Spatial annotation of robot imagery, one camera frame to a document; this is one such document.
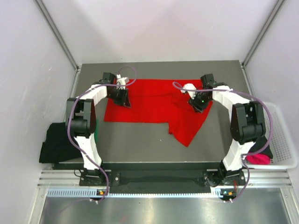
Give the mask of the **red t shirt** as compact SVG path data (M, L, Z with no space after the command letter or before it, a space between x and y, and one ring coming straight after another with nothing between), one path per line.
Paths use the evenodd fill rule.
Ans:
M105 122L167 123L168 133L185 147L204 124L212 102L202 112L195 112L188 104L189 95L181 93L173 80L138 79L128 87L131 107L116 105L109 99L104 116Z

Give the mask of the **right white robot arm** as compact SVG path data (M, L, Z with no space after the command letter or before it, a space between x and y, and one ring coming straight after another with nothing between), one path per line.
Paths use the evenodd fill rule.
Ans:
M216 82L213 74L201 78L203 90L193 84L185 84L183 91L190 96L188 103L195 112L202 113L209 102L216 101L228 110L232 142L227 155L220 162L217 172L207 174L205 182L216 187L230 184L241 174L246 154L255 142L265 135L263 106L233 92L224 82Z

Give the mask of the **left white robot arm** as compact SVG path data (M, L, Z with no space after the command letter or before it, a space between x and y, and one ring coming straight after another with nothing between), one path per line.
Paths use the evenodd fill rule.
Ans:
M109 98L116 105L130 108L128 84L128 77L105 72L103 78L93 83L84 93L67 100L65 120L67 136L71 144L81 152L84 161L83 169L80 171L81 186L103 186L107 183L95 141L97 129L95 106L101 100Z

